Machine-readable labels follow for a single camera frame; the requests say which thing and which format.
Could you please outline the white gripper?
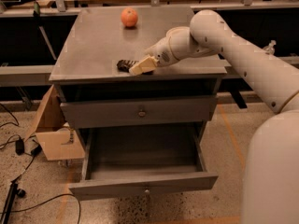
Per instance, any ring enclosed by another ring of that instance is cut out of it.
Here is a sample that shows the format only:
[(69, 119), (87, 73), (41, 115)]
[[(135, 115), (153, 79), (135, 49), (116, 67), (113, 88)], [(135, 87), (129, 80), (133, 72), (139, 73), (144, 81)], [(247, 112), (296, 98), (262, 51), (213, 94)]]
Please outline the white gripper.
[(164, 38), (145, 50), (148, 54), (144, 59), (135, 63), (129, 73), (138, 76), (151, 72), (160, 67), (178, 63), (186, 58), (201, 58), (212, 56), (212, 49), (201, 46), (191, 36), (189, 27), (176, 27), (170, 29)]

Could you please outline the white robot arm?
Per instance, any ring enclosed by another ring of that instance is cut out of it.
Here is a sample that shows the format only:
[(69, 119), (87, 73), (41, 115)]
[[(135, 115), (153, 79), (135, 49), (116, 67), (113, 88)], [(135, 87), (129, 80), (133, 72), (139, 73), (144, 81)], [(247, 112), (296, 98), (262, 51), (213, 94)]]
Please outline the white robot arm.
[(129, 69), (137, 76), (186, 58), (220, 54), (275, 115), (252, 136), (243, 179), (241, 224), (299, 224), (299, 69), (201, 10), (169, 30)]

